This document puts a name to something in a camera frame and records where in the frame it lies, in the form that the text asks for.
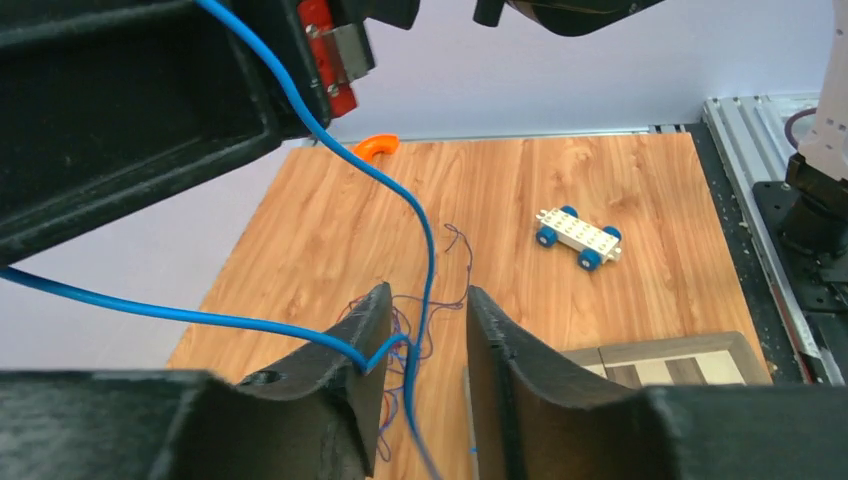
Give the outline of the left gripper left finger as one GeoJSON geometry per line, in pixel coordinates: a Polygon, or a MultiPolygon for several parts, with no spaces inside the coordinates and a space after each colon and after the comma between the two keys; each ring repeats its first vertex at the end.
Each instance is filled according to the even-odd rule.
{"type": "Polygon", "coordinates": [[[231,384],[205,371],[189,389],[154,479],[366,479],[376,464],[386,365],[361,373],[307,343],[231,384]]]}

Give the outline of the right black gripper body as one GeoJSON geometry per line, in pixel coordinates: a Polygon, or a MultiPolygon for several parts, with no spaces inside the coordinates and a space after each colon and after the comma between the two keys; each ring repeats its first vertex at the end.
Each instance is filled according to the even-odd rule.
{"type": "Polygon", "coordinates": [[[1,261],[251,163],[308,130],[193,1],[1,5],[1,261]]]}

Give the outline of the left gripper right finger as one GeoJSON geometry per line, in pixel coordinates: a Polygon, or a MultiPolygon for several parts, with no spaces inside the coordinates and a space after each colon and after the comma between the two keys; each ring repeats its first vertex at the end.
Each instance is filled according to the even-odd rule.
{"type": "Polygon", "coordinates": [[[843,479],[843,386],[630,389],[567,359],[471,287],[466,339],[483,479],[843,479]]]}

